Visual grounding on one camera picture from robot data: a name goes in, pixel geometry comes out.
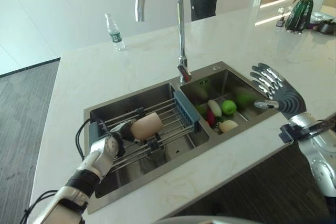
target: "white marble countertop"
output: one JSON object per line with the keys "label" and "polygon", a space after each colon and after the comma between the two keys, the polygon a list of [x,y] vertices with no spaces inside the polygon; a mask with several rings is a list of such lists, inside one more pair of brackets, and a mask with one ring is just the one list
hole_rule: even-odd
{"label": "white marble countertop", "polygon": [[[250,78],[251,66],[264,62],[301,93],[309,112],[317,119],[326,118],[336,111],[335,37],[313,31],[290,34],[276,28],[275,21],[255,26],[277,15],[266,9],[242,9],[186,24],[189,68],[223,61]],[[75,134],[85,108],[177,76],[177,27],[126,38],[125,43],[124,52],[107,42],[62,56],[38,156],[33,201],[44,191],[63,186],[80,164]],[[85,213],[84,219],[151,223],[176,213],[284,148],[278,134],[285,123],[279,113],[93,214]],[[32,219],[43,206],[45,202],[37,205]]]}

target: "white radish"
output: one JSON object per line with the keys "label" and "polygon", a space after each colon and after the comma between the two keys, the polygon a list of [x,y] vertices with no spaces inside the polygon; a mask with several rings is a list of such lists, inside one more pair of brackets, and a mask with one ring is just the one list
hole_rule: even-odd
{"label": "white radish", "polygon": [[220,106],[218,105],[218,103],[214,100],[209,100],[208,101],[208,106],[211,110],[211,112],[216,116],[222,116],[222,110],[220,109]]}
{"label": "white radish", "polygon": [[238,123],[236,123],[235,121],[232,120],[226,120],[223,123],[219,124],[219,129],[225,133],[228,132],[230,130],[232,130],[233,128],[237,127]]}

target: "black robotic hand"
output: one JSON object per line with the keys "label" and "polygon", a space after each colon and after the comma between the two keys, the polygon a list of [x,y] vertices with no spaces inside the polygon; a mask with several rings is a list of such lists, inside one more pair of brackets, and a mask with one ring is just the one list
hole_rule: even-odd
{"label": "black robotic hand", "polygon": [[272,100],[256,101],[256,107],[277,109],[287,119],[306,112],[302,96],[277,71],[263,63],[252,66],[252,69],[255,72],[251,72],[250,75],[258,80],[253,80],[253,84]]}

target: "plastic bottle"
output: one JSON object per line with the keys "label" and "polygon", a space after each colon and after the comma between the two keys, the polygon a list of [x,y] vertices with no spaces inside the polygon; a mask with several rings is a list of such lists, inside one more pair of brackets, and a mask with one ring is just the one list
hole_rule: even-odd
{"label": "plastic bottle", "polygon": [[109,32],[111,39],[114,44],[114,48],[118,51],[125,50],[125,44],[124,41],[121,38],[121,34],[119,32],[117,24],[114,22],[113,18],[111,17],[111,14],[106,13],[106,25],[107,25],[107,31]]}

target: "chrome faucet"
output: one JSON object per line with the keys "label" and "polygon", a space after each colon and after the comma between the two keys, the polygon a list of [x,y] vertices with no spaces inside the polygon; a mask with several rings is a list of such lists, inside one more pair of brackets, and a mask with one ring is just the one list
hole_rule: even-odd
{"label": "chrome faucet", "polygon": [[[144,21],[144,6],[145,0],[135,0],[135,21]],[[183,0],[177,0],[177,17],[178,17],[178,32],[180,39],[180,56],[178,57],[178,70],[180,71],[180,81],[182,83],[191,80],[191,73],[187,67],[187,56],[185,55],[184,48],[184,10],[183,10]]]}

